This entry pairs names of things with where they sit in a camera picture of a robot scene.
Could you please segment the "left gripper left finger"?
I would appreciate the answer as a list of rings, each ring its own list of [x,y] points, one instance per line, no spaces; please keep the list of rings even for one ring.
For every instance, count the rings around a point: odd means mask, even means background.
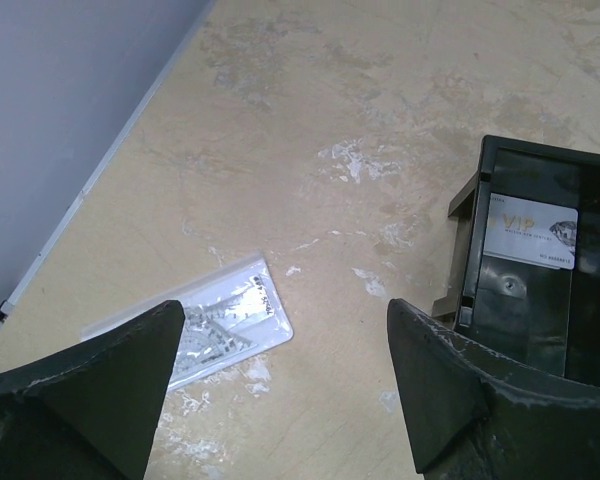
[[[0,479],[141,479],[184,326],[165,301],[0,373]]]

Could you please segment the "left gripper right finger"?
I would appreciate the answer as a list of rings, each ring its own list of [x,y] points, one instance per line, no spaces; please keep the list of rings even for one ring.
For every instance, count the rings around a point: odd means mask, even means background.
[[[600,388],[519,363],[403,299],[387,335],[417,473],[600,479]]]

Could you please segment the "black white sorting tray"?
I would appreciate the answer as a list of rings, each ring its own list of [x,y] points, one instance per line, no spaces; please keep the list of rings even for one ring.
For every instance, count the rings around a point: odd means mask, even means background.
[[[488,135],[451,200],[433,316],[532,368],[600,387],[600,154]]]

